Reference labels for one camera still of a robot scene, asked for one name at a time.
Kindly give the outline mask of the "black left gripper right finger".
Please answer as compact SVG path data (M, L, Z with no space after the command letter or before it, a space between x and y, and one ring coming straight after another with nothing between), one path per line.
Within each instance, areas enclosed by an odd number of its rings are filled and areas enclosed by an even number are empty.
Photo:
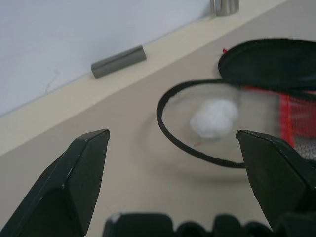
M239 130L236 138L252 191L274 231L286 214L315 213L315 161L268 134Z

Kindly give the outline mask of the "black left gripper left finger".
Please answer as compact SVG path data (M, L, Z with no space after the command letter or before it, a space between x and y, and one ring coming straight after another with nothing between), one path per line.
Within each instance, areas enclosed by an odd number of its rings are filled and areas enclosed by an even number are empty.
M36 180L2 237L83 237L101 189L109 130L76 138Z

